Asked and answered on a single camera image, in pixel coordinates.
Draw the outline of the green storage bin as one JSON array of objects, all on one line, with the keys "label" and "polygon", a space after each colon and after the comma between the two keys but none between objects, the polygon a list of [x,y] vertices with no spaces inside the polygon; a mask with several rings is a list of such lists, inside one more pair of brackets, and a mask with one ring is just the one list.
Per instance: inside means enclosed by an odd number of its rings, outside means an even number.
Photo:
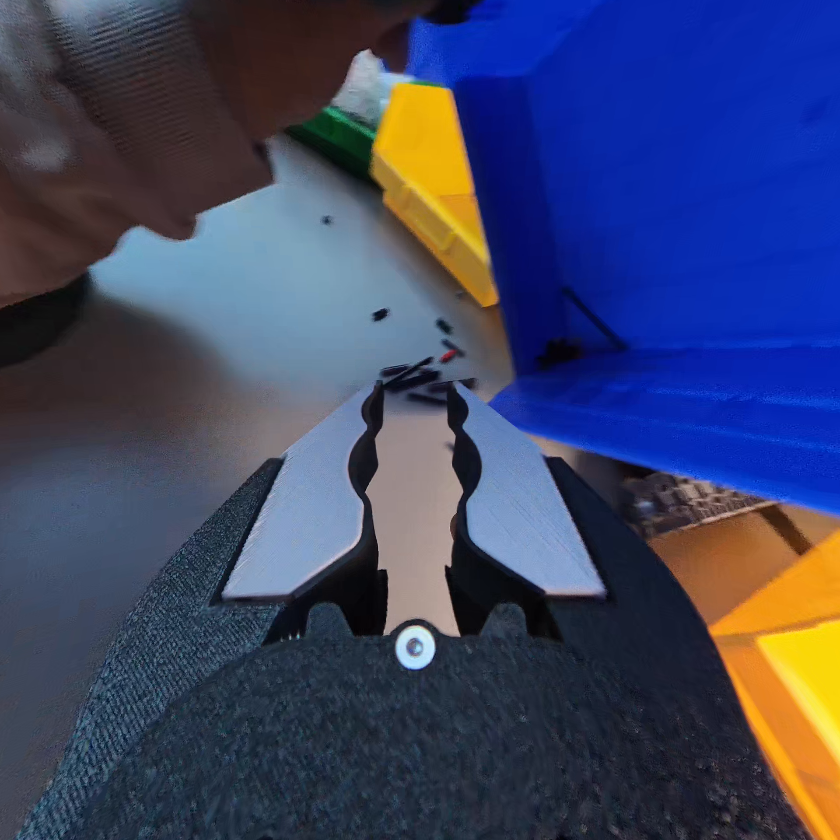
[{"label": "green storage bin", "polygon": [[285,133],[347,174],[375,185],[371,177],[375,129],[328,107],[309,121],[289,126]]}]

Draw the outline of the yellow tracked toy robot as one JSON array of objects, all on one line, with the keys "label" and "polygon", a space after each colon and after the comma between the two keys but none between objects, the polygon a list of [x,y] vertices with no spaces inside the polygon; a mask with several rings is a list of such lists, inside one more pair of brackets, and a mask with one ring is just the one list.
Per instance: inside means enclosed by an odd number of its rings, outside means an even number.
[{"label": "yellow tracked toy robot", "polygon": [[707,480],[655,471],[625,478],[620,511],[640,536],[652,539],[775,506]]}]

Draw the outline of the clear plastic bags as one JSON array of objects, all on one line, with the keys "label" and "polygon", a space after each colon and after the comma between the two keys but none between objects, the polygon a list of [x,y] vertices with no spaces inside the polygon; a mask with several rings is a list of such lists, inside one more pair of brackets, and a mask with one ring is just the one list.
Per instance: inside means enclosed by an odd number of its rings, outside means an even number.
[{"label": "clear plastic bags", "polygon": [[385,63],[370,50],[357,54],[341,89],[332,98],[330,107],[349,119],[376,131],[391,100],[393,89],[411,83],[414,77],[385,68]]}]

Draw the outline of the person's left forearm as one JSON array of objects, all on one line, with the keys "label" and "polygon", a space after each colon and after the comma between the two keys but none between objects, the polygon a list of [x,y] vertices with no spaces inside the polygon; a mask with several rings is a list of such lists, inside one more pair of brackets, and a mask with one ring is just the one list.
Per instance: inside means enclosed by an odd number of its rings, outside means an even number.
[{"label": "person's left forearm", "polygon": [[207,66],[207,10],[1,3],[2,308],[63,288],[133,228],[189,239],[198,215],[270,183]]}]

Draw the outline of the pile of black brick parts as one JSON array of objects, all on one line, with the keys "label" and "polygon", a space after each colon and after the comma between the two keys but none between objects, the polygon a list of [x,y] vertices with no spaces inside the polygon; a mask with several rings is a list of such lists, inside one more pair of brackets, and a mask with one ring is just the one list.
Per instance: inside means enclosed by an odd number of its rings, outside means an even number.
[{"label": "pile of black brick parts", "polygon": [[[622,353],[629,349],[629,344],[598,316],[572,287],[563,286],[561,296],[604,339],[608,351]],[[379,373],[385,392],[404,394],[408,402],[417,405],[445,407],[448,393],[456,385],[462,385],[471,392],[476,390],[480,382],[474,375],[456,375],[446,372],[446,366],[463,360],[466,352],[449,338],[454,328],[448,321],[438,318],[435,326],[444,335],[442,344],[445,351],[457,350],[458,358],[449,364],[440,364],[438,362],[440,355],[428,356],[414,364],[386,366]],[[543,350],[537,355],[534,362],[535,369],[537,372],[551,371],[561,364],[580,360],[586,354],[587,350],[584,348],[582,339],[552,338],[546,341]]]}]

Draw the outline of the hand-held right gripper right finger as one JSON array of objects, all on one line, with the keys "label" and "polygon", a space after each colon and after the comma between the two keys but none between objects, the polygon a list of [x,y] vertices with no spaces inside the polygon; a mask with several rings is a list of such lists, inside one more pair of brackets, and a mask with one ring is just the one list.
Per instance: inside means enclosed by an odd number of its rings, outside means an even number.
[{"label": "hand-held right gripper right finger", "polygon": [[549,598],[602,599],[606,587],[531,438],[464,385],[447,394],[468,550]]}]

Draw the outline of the blue storage bin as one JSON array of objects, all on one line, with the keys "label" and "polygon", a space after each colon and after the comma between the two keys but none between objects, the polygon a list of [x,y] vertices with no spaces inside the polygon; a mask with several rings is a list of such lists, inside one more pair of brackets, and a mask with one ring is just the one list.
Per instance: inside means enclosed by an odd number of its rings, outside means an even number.
[{"label": "blue storage bin", "polygon": [[521,430],[838,514],[839,2],[482,2],[455,101]]}]

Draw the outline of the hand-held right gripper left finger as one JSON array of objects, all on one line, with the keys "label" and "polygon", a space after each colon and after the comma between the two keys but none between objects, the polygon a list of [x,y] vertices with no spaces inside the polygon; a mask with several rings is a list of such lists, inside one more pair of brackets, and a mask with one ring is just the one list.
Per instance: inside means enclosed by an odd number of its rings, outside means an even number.
[{"label": "hand-held right gripper left finger", "polygon": [[281,457],[222,589],[223,601],[293,601],[357,559],[378,560],[367,490],[379,466],[381,381],[352,395]]}]

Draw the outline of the yellow storage bin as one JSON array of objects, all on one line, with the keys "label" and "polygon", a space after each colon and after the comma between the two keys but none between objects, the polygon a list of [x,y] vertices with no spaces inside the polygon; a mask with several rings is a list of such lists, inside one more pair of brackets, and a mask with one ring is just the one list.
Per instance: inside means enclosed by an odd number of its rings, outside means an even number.
[{"label": "yellow storage bin", "polygon": [[375,135],[371,176],[383,204],[482,308],[498,304],[455,97],[444,87],[394,86]]},{"label": "yellow storage bin", "polygon": [[815,838],[839,838],[839,532],[710,626],[745,717]]}]

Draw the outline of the person's left hand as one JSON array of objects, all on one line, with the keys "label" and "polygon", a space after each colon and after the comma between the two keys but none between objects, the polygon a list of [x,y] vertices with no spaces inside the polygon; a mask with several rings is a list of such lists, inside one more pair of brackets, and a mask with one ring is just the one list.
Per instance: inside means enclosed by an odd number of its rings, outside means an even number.
[{"label": "person's left hand", "polygon": [[425,2],[225,2],[206,34],[213,71],[250,139],[304,123],[339,92],[369,50],[404,66]]}]

